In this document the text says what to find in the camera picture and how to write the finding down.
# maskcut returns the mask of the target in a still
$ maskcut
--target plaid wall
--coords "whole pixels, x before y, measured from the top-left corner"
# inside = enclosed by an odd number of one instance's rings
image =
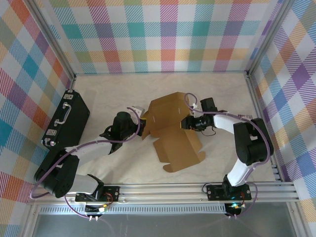
[[[70,83],[22,0],[0,1],[0,237],[14,237],[47,150],[39,145]]]
[[[285,178],[316,236],[316,0],[296,0],[254,83]]]
[[[244,71],[282,0],[37,2],[68,58],[65,46],[74,51],[77,72],[129,73]],[[46,11],[43,2],[52,10]],[[261,26],[273,7],[267,27]]]

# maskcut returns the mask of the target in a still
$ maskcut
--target marble surface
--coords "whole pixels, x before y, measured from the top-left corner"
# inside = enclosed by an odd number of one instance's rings
[[[117,112],[127,106],[148,108],[150,101],[180,91],[194,93],[199,99],[213,97],[219,110],[255,116],[242,73],[117,74],[78,77],[80,92],[91,115],[80,143],[88,142],[113,123]],[[211,129],[204,132],[211,134]],[[216,129],[216,135],[198,136],[206,158],[201,163],[175,173],[163,170],[155,152],[156,138],[140,137],[124,144],[118,151],[81,166],[77,173],[93,174],[106,183],[189,183],[221,182],[237,159],[234,136]],[[274,181],[268,162],[258,167],[249,181]]]

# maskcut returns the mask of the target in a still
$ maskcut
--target cardboard box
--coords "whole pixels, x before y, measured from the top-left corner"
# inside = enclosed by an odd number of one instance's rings
[[[205,159],[205,152],[199,152],[202,143],[196,132],[180,127],[181,120],[190,114],[184,95],[176,92],[153,100],[143,116],[147,122],[142,139],[149,134],[159,138],[154,147],[160,162],[169,163],[163,167],[167,172],[185,169]]]

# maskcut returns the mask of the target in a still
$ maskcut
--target suitcase handle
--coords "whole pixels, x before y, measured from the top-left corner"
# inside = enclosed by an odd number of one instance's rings
[[[68,111],[66,112],[65,116],[64,116],[64,120],[62,122],[59,121],[59,119],[56,119],[54,122],[54,126],[56,127],[58,124],[64,124],[68,118],[68,115],[70,114],[71,111],[71,105],[68,104],[67,102],[63,103],[63,109],[65,109],[66,107],[69,107]]]

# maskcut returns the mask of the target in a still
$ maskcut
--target black suitcase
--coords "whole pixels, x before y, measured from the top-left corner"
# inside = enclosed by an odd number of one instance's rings
[[[41,140],[49,149],[79,144],[90,110],[80,94],[66,90]]]

